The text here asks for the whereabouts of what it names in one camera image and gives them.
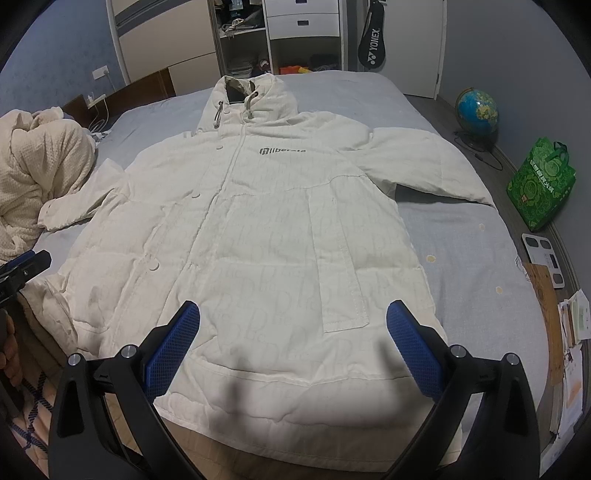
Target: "green shopping bag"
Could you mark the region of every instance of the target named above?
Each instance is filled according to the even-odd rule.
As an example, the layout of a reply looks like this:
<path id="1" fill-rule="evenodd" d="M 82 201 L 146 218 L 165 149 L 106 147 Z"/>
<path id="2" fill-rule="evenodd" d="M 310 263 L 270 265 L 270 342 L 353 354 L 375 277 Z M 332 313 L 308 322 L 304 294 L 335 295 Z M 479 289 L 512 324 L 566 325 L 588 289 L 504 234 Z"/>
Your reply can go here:
<path id="1" fill-rule="evenodd" d="M 507 185 L 509 198 L 532 232 L 554 216 L 573 188 L 574 176 L 566 145 L 538 139 Z"/>

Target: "person's hand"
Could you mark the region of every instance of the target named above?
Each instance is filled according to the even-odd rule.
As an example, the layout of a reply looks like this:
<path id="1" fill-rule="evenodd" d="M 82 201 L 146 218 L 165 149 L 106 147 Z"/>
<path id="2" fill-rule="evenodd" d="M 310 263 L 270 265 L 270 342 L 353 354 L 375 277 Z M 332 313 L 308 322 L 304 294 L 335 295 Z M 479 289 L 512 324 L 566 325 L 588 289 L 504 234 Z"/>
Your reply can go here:
<path id="1" fill-rule="evenodd" d="M 10 315 L 6 315 L 8 338 L 4 345 L 0 346 L 0 369 L 10 380 L 13 387 L 22 382 L 21 361 L 18 357 L 17 338 L 14 336 L 14 322 Z"/>

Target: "jacket pocket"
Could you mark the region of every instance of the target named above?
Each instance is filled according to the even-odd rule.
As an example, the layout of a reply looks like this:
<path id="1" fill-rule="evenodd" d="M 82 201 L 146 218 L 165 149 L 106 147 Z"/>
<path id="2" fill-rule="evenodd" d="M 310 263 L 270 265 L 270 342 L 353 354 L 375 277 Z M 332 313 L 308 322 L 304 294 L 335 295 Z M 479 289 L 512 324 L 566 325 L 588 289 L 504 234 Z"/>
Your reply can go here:
<path id="1" fill-rule="evenodd" d="M 332 188 L 313 187 L 307 195 L 324 332 L 364 327 L 369 317 Z"/>

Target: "metal screw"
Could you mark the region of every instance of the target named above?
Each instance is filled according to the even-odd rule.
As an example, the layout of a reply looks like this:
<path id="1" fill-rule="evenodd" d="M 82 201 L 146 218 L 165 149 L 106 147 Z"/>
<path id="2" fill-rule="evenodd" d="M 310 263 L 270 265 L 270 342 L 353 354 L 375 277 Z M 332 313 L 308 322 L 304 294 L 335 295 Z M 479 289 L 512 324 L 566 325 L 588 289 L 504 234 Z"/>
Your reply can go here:
<path id="1" fill-rule="evenodd" d="M 519 357 L 516 354 L 514 354 L 514 353 L 508 353 L 507 354 L 507 361 L 511 365 L 519 365 Z"/>
<path id="2" fill-rule="evenodd" d="M 76 365 L 78 365 L 80 363 L 80 360 L 82 360 L 82 357 L 80 356 L 80 354 L 73 353 L 68 357 L 68 364 L 75 367 Z"/>
<path id="3" fill-rule="evenodd" d="M 135 353 L 137 351 L 138 351 L 138 348 L 135 345 L 125 345 L 121 349 L 121 356 L 123 358 L 131 358 L 135 355 Z"/>
<path id="4" fill-rule="evenodd" d="M 466 349 L 462 345 L 452 345 L 449 351 L 456 358 L 464 358 L 467 354 Z"/>

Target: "jacket hood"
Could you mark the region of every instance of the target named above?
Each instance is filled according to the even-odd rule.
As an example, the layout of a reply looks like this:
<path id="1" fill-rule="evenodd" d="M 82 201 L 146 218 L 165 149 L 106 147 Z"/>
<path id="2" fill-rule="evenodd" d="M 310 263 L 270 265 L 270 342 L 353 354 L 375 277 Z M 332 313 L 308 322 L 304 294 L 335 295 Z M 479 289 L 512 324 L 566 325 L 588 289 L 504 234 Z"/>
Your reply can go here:
<path id="1" fill-rule="evenodd" d="M 246 95 L 243 103 L 230 105 L 226 91 L 227 85 L 237 88 Z M 207 101 L 199 121 L 199 130 L 204 132 L 217 130 L 218 116 L 220 125 L 223 125 L 228 122 L 231 124 L 273 122 L 296 114 L 298 114 L 296 98 L 285 88 L 285 83 L 271 73 L 252 79 L 223 76 L 217 81 Z"/>

